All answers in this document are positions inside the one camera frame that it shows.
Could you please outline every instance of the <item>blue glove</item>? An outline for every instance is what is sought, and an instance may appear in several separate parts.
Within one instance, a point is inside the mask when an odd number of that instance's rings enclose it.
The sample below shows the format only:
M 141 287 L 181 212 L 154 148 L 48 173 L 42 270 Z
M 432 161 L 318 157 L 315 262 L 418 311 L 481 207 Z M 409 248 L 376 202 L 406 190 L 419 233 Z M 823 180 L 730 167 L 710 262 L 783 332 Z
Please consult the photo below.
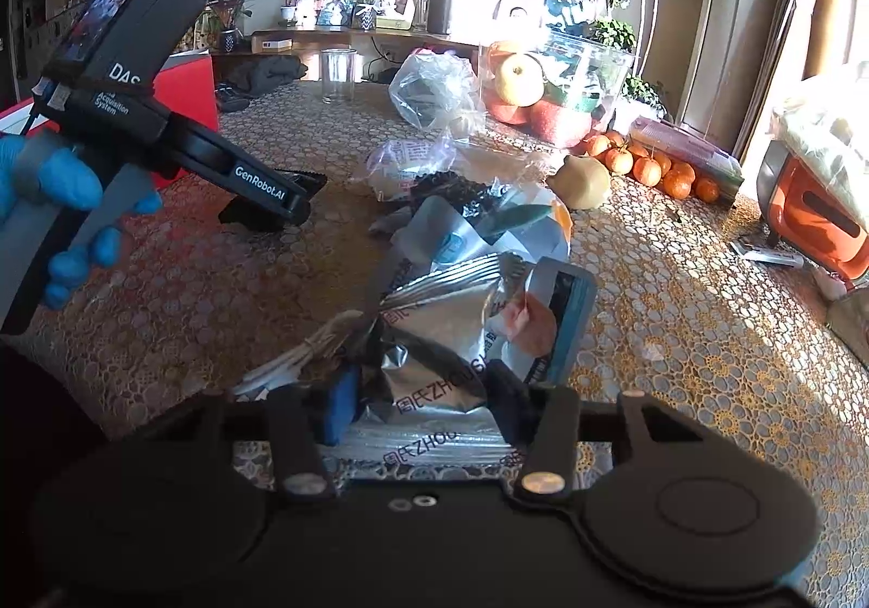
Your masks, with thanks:
M 18 200 L 12 187 L 12 164 L 23 150 L 25 138 L 8 135 L 0 140 L 0 223 L 3 223 Z M 103 200 L 103 186 L 93 171 L 68 148 L 55 151 L 39 169 L 39 187 L 51 201 L 80 211 L 91 211 Z M 132 213 L 155 213 L 162 206 L 157 192 L 133 207 Z M 42 303 L 60 309 L 70 300 L 72 291 L 81 287 L 90 275 L 90 267 L 114 267 L 121 256 L 121 231 L 103 228 L 90 245 L 79 245 L 60 252 L 49 261 L 51 281 L 45 287 Z

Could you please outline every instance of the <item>lace tablecloth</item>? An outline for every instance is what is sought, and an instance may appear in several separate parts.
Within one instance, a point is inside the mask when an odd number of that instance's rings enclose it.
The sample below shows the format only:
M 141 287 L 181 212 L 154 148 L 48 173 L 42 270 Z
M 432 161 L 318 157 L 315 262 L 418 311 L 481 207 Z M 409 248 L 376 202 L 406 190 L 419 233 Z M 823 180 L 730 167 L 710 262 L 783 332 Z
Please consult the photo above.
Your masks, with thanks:
M 358 86 L 352 109 L 324 106 L 317 90 L 284 87 L 222 121 L 272 167 L 329 176 L 309 222 L 279 235 L 222 226 L 227 193 L 185 178 L 165 191 L 161 213 L 128 222 L 136 245 L 124 267 L 96 274 L 61 313 L 39 313 L 10 341 L 110 436 L 203 387 L 227 387 L 362 301 L 386 249 L 367 228 L 384 209 L 349 175 L 382 141 L 419 132 L 384 86 Z M 485 140 L 502 148 L 542 149 L 490 128 Z M 756 204 L 688 200 L 678 217 L 668 204 L 616 179 L 610 202 L 575 213 L 572 261 L 600 292 L 570 383 L 590 400 L 639 387 L 794 474 L 823 522 L 803 590 L 820 606 L 866 606 L 869 374 L 824 327 L 808 274 L 728 249 L 758 227 Z M 604 446 L 580 445 L 584 485 L 606 469 Z

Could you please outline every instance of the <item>screen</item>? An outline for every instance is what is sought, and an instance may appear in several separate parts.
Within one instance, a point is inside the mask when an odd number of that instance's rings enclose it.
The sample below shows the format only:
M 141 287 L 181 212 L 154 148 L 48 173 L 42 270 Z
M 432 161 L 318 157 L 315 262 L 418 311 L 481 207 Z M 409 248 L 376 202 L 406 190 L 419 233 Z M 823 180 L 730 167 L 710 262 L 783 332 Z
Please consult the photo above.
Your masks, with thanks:
M 87 11 L 72 28 L 66 44 L 60 51 L 60 59 L 84 61 L 90 50 L 105 32 L 111 19 L 127 0 L 94 0 Z

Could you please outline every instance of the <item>drinking glass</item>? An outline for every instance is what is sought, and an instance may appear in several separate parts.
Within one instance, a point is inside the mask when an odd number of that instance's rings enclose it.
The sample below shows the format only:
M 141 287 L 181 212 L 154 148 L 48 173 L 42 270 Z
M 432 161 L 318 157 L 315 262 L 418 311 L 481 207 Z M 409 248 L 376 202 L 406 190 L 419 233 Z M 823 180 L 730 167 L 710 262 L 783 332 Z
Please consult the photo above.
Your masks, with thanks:
M 349 103 L 353 100 L 355 67 L 355 49 L 323 49 L 320 51 L 323 103 Z

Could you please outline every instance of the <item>screw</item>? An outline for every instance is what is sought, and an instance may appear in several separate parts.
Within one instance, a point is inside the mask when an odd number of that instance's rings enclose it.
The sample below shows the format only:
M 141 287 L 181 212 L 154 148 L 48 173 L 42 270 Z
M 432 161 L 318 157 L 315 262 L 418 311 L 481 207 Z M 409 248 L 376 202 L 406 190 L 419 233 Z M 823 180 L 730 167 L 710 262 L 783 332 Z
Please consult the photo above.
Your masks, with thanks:
M 535 471 L 522 478 L 522 486 L 536 495 L 555 495 L 564 490 L 564 478 L 558 473 Z
M 409 512 L 414 509 L 413 504 L 407 498 L 393 498 L 387 504 L 392 512 Z
M 320 495 L 329 485 L 326 478 L 317 473 L 297 473 L 284 478 L 284 490 L 293 495 Z
M 417 495 L 414 498 L 414 505 L 417 507 L 434 507 L 437 504 L 437 498 L 434 495 Z

